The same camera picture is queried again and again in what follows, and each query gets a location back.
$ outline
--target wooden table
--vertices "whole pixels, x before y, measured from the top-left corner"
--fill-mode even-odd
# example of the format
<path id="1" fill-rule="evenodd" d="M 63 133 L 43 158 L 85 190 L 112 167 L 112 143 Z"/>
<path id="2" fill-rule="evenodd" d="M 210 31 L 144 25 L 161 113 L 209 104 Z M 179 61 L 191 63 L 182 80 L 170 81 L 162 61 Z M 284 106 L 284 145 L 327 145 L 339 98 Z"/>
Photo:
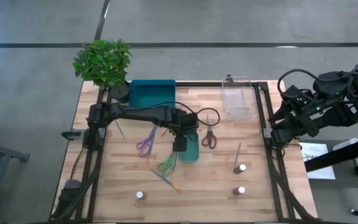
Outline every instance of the wooden table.
<path id="1" fill-rule="evenodd" d="M 276 89 L 277 81 L 267 82 L 273 109 L 276 111 L 281 102 Z M 73 128 L 87 128 L 85 118 L 90 106 L 96 102 L 97 95 L 98 87 L 84 82 Z M 261 97 L 267 114 L 265 97 Z M 126 137 L 123 139 L 116 124 L 111 123 L 106 134 L 94 222 L 277 221 L 258 114 L 247 121 L 229 119 L 219 87 L 177 87 L 176 100 L 195 111 L 205 107 L 213 107 L 219 111 L 221 122 L 213 127 L 218 139 L 216 148 L 211 150 L 203 147 L 200 142 L 198 161 L 182 163 L 178 160 L 172 181 L 183 189 L 180 194 L 150 171 L 171 153 L 173 136 L 167 133 L 161 138 L 164 129 L 157 129 L 152 155 L 147 163 L 147 159 L 139 157 L 135 144 L 149 135 L 153 124 L 119 119 L 117 122 Z M 214 123 L 216 115 L 212 111 L 200 113 L 199 118 L 206 121 L 207 114 Z M 200 124 L 199 138 L 202 139 L 205 134 L 206 126 Z M 81 151 L 81 142 L 82 140 L 71 141 L 68 145 L 56 198 L 65 181 L 70 178 L 74 161 Z M 240 142 L 242 148 L 238 162 L 245 164 L 247 170 L 236 175 L 232 170 Z M 83 153 L 78 163 L 75 179 L 81 180 L 85 154 Z M 317 217 L 299 147 L 286 148 L 284 160 L 292 192 L 306 210 Z M 244 195 L 233 195 L 232 189 L 238 186 L 246 188 Z M 147 193 L 145 200 L 136 199 L 135 193 L 139 190 Z M 283 194 L 280 193 L 280 197 L 285 210 Z M 85 203 L 83 214 L 87 210 L 88 205 Z"/>

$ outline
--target purple scissors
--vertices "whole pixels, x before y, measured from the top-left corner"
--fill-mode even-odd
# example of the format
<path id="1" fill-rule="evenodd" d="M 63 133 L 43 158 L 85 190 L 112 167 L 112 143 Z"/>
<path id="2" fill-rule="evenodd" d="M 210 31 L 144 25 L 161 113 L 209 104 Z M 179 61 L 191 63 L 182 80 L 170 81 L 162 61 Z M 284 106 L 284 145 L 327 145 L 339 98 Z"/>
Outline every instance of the purple scissors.
<path id="1" fill-rule="evenodd" d="M 153 148 L 154 136 L 156 130 L 157 130 L 157 125 L 153 127 L 152 132 L 150 133 L 150 136 L 148 138 L 136 144 L 136 148 L 140 149 L 140 153 L 139 153 L 140 157 L 145 157 L 148 153 L 151 152 Z"/>

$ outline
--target potted plant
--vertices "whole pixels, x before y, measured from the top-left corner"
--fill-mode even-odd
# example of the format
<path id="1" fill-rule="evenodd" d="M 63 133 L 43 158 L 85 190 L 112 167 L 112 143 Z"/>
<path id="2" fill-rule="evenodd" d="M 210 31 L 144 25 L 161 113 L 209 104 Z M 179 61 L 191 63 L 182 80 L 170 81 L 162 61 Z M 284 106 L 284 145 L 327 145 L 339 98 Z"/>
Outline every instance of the potted plant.
<path id="1" fill-rule="evenodd" d="M 95 40 L 85 44 L 77 53 L 73 66 L 75 75 L 95 85 L 109 88 L 110 94 L 120 103 L 129 101 L 130 86 L 125 80 L 125 69 L 131 63 L 130 46 L 119 39 L 117 42 Z"/>

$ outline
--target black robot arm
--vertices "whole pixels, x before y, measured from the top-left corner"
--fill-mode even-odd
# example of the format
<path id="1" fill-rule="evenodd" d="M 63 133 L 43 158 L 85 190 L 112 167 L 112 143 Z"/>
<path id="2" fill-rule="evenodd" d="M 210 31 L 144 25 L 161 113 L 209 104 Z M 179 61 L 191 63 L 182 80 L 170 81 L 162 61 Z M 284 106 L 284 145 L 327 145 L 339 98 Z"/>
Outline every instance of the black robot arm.
<path id="1" fill-rule="evenodd" d="M 186 151 L 188 134 L 196 134 L 198 116 L 196 113 L 187 113 L 178 108 L 158 106 L 155 108 L 132 108 L 118 103 L 97 103 L 89 109 L 87 133 L 83 146 L 98 145 L 96 141 L 99 128 L 105 128 L 116 119 L 133 119 L 150 121 L 153 124 L 167 128 L 175 136 L 173 150 Z"/>
<path id="2" fill-rule="evenodd" d="M 294 72 L 309 74 L 304 70 Z M 274 123 L 270 132 L 273 147 L 283 147 L 304 134 L 315 137 L 326 126 L 348 127 L 358 123 L 357 65 L 350 72 L 328 72 L 314 78 L 314 93 L 293 85 L 282 92 L 281 107 L 269 119 Z M 322 116 L 310 118 L 318 113 Z"/>

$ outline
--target scissors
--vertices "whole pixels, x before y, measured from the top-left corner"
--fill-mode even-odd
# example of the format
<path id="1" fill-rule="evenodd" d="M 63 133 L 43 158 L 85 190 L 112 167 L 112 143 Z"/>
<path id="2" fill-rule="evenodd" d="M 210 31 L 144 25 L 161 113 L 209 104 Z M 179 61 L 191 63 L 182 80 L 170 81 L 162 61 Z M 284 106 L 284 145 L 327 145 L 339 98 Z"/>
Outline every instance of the scissors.
<path id="1" fill-rule="evenodd" d="M 153 148 L 154 136 L 156 130 L 157 130 L 157 125 L 153 127 L 152 132 L 150 133 L 148 138 L 136 144 L 136 148 L 140 149 L 140 153 L 139 153 L 140 157 L 145 157 L 149 152 L 151 152 Z"/>
<path id="2" fill-rule="evenodd" d="M 209 116 L 206 116 L 207 122 L 208 122 L 208 132 L 206 133 L 206 136 L 203 138 L 202 140 L 202 145 L 203 146 L 209 146 L 210 149 L 214 149 L 216 146 L 216 137 L 214 135 L 214 133 L 212 133 L 212 128 L 211 128 L 211 120 L 209 119 Z"/>
<path id="3" fill-rule="evenodd" d="M 168 158 L 157 166 L 157 170 L 161 172 L 164 177 L 169 176 L 174 170 L 175 154 L 176 153 L 172 151 Z"/>

